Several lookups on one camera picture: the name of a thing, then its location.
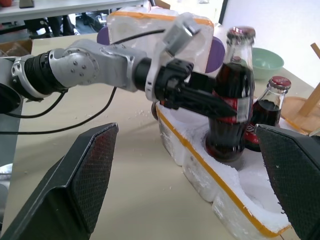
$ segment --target white foam box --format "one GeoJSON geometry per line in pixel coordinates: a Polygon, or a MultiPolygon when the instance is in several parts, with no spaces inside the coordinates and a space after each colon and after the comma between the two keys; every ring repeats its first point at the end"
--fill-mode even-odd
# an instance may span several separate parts
{"type": "MultiPolygon", "coordinates": [[[[110,43],[160,29],[168,29],[179,14],[176,11],[159,7],[148,10],[144,7],[124,7],[107,17],[110,43]]],[[[201,26],[201,32],[176,55],[178,59],[194,63],[194,71],[204,73],[212,45],[214,24],[206,17],[193,15],[201,26]]],[[[156,43],[163,38],[163,33],[148,35],[125,42],[126,47],[143,50],[152,58],[156,43]]]]}
{"type": "MultiPolygon", "coordinates": [[[[157,114],[164,147],[236,239],[269,240],[290,227],[260,152],[245,149],[232,165],[220,163],[204,147],[207,117],[159,104],[157,114]]],[[[279,125],[293,130],[283,119],[279,125]]]]}

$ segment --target black cable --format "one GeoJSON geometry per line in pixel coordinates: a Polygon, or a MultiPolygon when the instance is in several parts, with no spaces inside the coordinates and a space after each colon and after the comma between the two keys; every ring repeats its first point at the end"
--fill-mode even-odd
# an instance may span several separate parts
{"type": "Polygon", "coordinates": [[[91,121],[92,119],[98,117],[100,114],[102,114],[111,104],[112,100],[114,99],[115,93],[116,93],[117,88],[114,87],[111,93],[111,96],[109,98],[109,101],[107,102],[107,104],[104,106],[104,108],[102,108],[99,112],[97,112],[95,115],[89,117],[88,119],[79,122],[75,125],[72,126],[67,126],[64,128],[60,128],[60,129],[56,129],[56,130],[50,130],[50,131],[0,131],[0,135],[41,135],[41,134],[55,134],[55,133],[59,133],[59,132],[63,132],[66,130],[70,130],[70,129],[74,129],[77,127],[80,127],[84,124],[86,124],[87,122],[91,121]]]}
{"type": "MultiPolygon", "coordinates": [[[[137,39],[137,38],[141,38],[144,36],[148,36],[148,35],[152,35],[152,34],[161,34],[164,33],[165,29],[159,29],[159,30],[154,30],[154,31],[147,31],[147,32],[143,32],[137,35],[133,35],[124,39],[121,39],[119,41],[115,41],[113,44],[122,44],[124,42],[133,40],[133,39],[137,39]]],[[[104,106],[103,109],[101,109],[99,112],[97,112],[95,115],[89,117],[88,119],[75,124],[75,125],[71,125],[68,127],[64,127],[64,128],[60,128],[60,129],[56,129],[56,130],[50,130],[50,131],[0,131],[0,135],[42,135],[42,134],[55,134],[55,133],[59,133],[59,132],[63,132],[66,130],[70,130],[70,129],[74,129],[77,127],[80,127],[86,123],[88,123],[89,121],[91,121],[92,119],[98,117],[100,114],[102,114],[111,104],[112,100],[114,99],[115,93],[116,93],[117,88],[114,87],[111,93],[111,96],[109,98],[109,101],[107,102],[107,104],[104,106]]]]}
{"type": "Polygon", "coordinates": [[[129,36],[129,37],[121,39],[119,41],[115,41],[112,44],[122,44],[124,42],[130,41],[130,40],[133,40],[133,39],[141,38],[141,37],[152,35],[152,34],[161,34],[161,33],[164,33],[164,32],[165,32],[165,29],[147,31],[147,32],[143,32],[143,33],[140,33],[140,34],[137,34],[137,35],[129,36]]]}
{"type": "Polygon", "coordinates": [[[155,6],[156,6],[155,0],[149,0],[149,2],[150,2],[150,4],[151,4],[152,7],[155,7],[155,6]]]}
{"type": "Polygon", "coordinates": [[[62,92],[60,94],[60,96],[57,98],[57,100],[55,100],[55,102],[45,111],[39,113],[39,114],[35,114],[35,115],[18,115],[18,114],[14,114],[14,113],[5,113],[5,115],[8,115],[10,117],[13,118],[19,118],[19,119],[35,119],[35,118],[39,118],[47,113],[49,113],[52,109],[55,108],[55,106],[58,105],[58,103],[60,103],[60,101],[62,100],[62,98],[64,97],[64,95],[66,94],[66,92],[62,92]]]}

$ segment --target coca-cola bottle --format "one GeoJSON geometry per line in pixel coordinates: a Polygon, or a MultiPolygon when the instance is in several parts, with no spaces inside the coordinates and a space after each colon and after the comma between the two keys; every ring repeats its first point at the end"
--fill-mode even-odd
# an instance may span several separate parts
{"type": "Polygon", "coordinates": [[[252,71],[252,45],[256,31],[241,26],[229,29],[227,51],[212,94],[236,111],[236,116],[209,119],[207,152],[220,162],[233,162],[245,148],[245,131],[252,116],[255,82],[252,71]]]}
{"type": "Polygon", "coordinates": [[[283,76],[273,76],[264,93],[257,99],[252,107],[252,118],[245,132],[245,147],[261,152],[259,141],[254,133],[256,124],[277,126],[280,119],[282,103],[291,87],[289,79],[283,76]]]}

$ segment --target red bottle cap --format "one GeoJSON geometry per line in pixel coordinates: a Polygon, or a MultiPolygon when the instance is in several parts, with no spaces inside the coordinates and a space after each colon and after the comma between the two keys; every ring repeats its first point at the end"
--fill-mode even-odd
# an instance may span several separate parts
{"type": "Polygon", "coordinates": [[[291,88],[291,81],[284,76],[273,76],[269,83],[272,87],[280,90],[288,90],[291,88]]]}

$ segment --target purple object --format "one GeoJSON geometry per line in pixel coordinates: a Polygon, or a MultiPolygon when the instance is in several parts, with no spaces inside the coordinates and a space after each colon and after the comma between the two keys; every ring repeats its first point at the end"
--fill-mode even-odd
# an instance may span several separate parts
{"type": "Polygon", "coordinates": [[[103,45],[109,45],[110,40],[109,40],[109,30],[108,27],[105,26],[103,27],[99,32],[98,36],[96,37],[96,42],[98,44],[103,44],[103,45]]]}
{"type": "Polygon", "coordinates": [[[220,68],[220,66],[224,62],[225,53],[226,50],[224,44],[219,38],[214,36],[211,43],[208,62],[206,64],[206,74],[212,73],[218,68],[220,68]]]}

